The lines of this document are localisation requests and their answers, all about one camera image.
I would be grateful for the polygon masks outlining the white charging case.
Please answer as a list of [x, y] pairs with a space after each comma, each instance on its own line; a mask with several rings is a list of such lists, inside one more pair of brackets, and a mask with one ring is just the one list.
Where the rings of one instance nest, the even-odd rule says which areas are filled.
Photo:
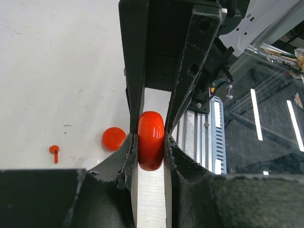
[[103, 161], [103, 158], [98, 157], [98, 156], [91, 156], [86, 159], [81, 164], [81, 168], [85, 170], [90, 170], [100, 164]]

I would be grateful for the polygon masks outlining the red earbud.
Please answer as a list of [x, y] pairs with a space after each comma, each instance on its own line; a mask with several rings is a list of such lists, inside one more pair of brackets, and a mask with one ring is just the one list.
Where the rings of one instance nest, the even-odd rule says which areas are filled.
[[54, 163], [57, 164], [60, 147], [58, 145], [52, 145], [49, 148], [49, 152], [54, 155]]

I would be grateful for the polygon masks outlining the red charging case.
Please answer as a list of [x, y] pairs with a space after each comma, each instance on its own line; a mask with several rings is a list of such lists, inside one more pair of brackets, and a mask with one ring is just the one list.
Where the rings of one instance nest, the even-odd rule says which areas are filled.
[[163, 154], [163, 118], [154, 111], [144, 112], [138, 124], [138, 163], [145, 171], [155, 171], [162, 165]]
[[111, 127], [104, 131], [101, 142], [109, 151], [117, 151], [126, 138], [126, 133], [118, 127]]

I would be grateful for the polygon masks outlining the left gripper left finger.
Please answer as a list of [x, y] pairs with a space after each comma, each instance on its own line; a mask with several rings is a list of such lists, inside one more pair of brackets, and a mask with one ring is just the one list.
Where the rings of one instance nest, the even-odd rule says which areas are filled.
[[1, 170], [3, 228], [134, 228], [132, 177], [137, 135], [84, 169]]

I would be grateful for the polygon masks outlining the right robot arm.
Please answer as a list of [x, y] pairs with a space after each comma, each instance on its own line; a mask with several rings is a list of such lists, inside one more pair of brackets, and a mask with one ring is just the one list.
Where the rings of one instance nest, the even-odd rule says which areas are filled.
[[121, 0], [130, 132], [137, 133], [144, 90], [171, 92], [171, 130], [195, 90], [206, 89], [233, 57], [265, 38], [301, 0]]

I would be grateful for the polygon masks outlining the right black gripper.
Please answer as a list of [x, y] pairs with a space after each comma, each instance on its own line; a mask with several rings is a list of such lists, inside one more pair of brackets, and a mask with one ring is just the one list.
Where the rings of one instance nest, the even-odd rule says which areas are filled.
[[171, 133], [191, 103], [217, 32], [225, 35], [234, 29], [234, 2], [121, 0], [119, 18], [130, 132], [138, 132], [144, 89], [152, 88], [172, 90], [165, 123]]

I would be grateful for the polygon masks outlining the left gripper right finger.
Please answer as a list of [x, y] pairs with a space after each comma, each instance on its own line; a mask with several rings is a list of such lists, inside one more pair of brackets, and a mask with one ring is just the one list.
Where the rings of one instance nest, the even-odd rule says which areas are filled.
[[216, 175], [196, 163], [170, 134], [164, 138], [169, 228], [301, 228], [302, 175]]

